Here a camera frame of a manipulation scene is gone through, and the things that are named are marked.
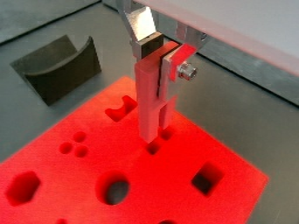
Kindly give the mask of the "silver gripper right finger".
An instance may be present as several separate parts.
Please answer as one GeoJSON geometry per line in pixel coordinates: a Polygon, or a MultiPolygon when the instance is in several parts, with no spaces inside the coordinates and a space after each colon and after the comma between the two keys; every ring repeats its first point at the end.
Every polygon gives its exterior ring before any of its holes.
{"type": "Polygon", "coordinates": [[[165,65],[169,65],[166,74],[170,82],[176,82],[178,78],[190,81],[196,76],[197,68],[186,59],[201,49],[206,34],[184,23],[176,24],[174,34],[181,44],[168,54],[168,59],[164,62],[165,65]]]}

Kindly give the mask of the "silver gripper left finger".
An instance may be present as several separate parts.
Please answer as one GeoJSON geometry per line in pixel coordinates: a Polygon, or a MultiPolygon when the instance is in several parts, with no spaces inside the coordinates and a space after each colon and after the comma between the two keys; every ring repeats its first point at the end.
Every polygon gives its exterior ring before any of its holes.
{"type": "Polygon", "coordinates": [[[164,35],[154,28],[150,9],[133,0],[116,0],[116,8],[130,36],[133,56],[148,56],[164,44],[164,35]]]}

